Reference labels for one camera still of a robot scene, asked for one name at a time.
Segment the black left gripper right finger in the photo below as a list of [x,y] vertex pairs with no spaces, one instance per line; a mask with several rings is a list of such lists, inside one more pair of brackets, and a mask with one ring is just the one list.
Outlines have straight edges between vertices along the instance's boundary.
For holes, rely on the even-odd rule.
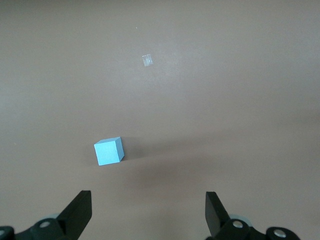
[[266,235],[245,221],[230,218],[216,192],[205,194],[205,220],[210,232],[208,240],[264,240]]

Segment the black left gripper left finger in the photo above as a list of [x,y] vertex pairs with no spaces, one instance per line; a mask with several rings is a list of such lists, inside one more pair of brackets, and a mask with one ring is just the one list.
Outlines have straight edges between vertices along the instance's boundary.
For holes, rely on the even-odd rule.
[[16,240],[77,240],[92,217],[92,193],[82,190],[56,217],[38,221],[17,233]]

